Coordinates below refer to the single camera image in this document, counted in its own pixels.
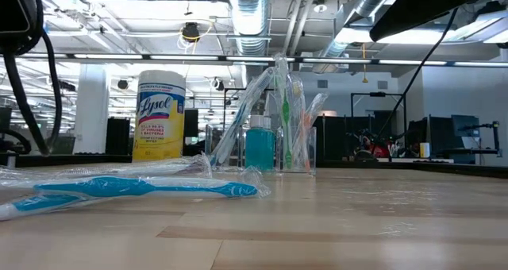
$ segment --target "tabletop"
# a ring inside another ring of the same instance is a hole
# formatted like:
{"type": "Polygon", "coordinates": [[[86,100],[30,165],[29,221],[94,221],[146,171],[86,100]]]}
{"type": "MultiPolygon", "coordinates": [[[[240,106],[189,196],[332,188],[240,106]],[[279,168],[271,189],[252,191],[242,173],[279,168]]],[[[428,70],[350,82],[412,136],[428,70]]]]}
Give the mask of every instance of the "tabletop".
{"type": "Polygon", "coordinates": [[[508,269],[508,181],[267,175],[263,199],[123,198],[0,222],[5,270],[508,269]]]}

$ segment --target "lysol logo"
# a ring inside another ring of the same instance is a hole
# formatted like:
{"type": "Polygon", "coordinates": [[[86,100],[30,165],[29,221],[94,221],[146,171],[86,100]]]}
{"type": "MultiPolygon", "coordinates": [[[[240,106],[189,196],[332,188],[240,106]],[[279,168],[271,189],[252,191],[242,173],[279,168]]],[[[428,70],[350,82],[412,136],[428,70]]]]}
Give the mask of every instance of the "lysol logo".
{"type": "Polygon", "coordinates": [[[173,98],[167,94],[155,94],[141,100],[137,115],[141,122],[169,118],[173,98]]]}

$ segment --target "blue mouthwash bottle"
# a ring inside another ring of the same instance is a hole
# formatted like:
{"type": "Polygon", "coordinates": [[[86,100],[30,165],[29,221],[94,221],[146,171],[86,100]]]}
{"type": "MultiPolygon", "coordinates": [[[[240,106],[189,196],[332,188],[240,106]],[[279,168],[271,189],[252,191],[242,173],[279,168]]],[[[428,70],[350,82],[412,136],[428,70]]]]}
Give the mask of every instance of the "blue mouthwash bottle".
{"type": "Polygon", "coordinates": [[[245,167],[253,166],[261,171],[270,171],[273,169],[275,148],[271,142],[275,143],[275,135],[265,129],[263,115],[251,115],[250,127],[245,142],[245,167]]]}

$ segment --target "bottle cap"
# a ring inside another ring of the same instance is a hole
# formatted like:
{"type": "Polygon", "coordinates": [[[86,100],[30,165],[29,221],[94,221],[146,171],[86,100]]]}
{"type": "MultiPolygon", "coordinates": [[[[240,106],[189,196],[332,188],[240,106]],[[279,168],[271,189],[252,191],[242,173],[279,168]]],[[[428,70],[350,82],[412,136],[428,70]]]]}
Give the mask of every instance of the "bottle cap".
{"type": "Polygon", "coordinates": [[[271,118],[269,117],[263,118],[263,127],[265,129],[271,130],[271,118]]]}
{"type": "Polygon", "coordinates": [[[254,128],[254,127],[263,128],[264,127],[263,115],[251,115],[250,126],[251,126],[251,128],[254,128]]]}

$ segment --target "lysol wipes container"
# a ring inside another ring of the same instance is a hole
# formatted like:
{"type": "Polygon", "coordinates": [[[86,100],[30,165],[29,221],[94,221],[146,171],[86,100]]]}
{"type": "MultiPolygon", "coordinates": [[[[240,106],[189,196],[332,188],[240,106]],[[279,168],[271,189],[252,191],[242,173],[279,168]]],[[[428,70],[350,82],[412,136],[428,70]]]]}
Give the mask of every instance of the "lysol wipes container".
{"type": "Polygon", "coordinates": [[[182,156],[185,79],[172,71],[143,71],[137,87],[133,160],[182,156]]]}

